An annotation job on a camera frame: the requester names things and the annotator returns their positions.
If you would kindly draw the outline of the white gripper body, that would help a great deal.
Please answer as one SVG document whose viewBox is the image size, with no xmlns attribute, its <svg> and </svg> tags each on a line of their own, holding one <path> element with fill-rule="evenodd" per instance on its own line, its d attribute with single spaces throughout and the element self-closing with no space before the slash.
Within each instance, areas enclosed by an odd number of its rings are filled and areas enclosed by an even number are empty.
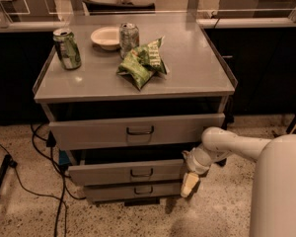
<svg viewBox="0 0 296 237">
<path fill-rule="evenodd" d="M 192 148 L 186 154 L 187 168 L 197 175 L 204 175 L 214 163 L 216 154 L 203 145 Z"/>
</svg>

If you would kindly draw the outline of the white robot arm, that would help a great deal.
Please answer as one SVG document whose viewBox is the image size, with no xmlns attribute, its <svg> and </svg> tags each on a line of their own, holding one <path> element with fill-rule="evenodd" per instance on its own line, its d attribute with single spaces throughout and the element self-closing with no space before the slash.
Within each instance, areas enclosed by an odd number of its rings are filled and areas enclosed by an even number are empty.
<svg viewBox="0 0 296 237">
<path fill-rule="evenodd" d="M 186 198 L 210 166 L 236 154 L 256 163 L 252 188 L 250 237 L 296 237 L 296 134 L 273 139 L 240 136 L 209 127 L 201 143 L 183 153 Z"/>
</svg>

